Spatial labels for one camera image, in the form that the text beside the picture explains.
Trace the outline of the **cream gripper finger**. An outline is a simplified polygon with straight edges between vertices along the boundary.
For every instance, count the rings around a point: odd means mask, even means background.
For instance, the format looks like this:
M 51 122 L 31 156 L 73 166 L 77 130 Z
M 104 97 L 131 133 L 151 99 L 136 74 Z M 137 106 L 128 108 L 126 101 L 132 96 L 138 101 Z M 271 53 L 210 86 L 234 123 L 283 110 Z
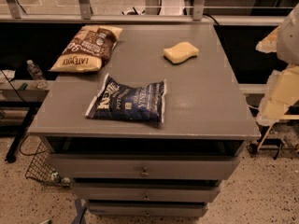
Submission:
M 258 42 L 255 49 L 263 53 L 276 52 L 278 31 L 279 27 L 275 28 L 268 36 Z
M 299 100 L 299 66 L 288 65 L 274 70 L 266 83 L 266 92 L 259 104 L 258 124 L 270 126 L 278 122 Z

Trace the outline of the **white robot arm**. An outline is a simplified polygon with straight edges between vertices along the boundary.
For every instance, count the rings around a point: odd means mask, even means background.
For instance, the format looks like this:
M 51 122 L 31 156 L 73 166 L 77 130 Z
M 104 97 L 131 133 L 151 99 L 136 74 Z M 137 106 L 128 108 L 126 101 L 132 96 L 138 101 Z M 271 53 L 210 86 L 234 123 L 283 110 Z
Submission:
M 258 42 L 256 49 L 263 53 L 275 52 L 287 64 L 283 71 L 273 71 L 269 76 L 267 91 L 259 104 L 256 120 L 260 125 L 270 126 L 283 119 L 299 100 L 299 5 Z

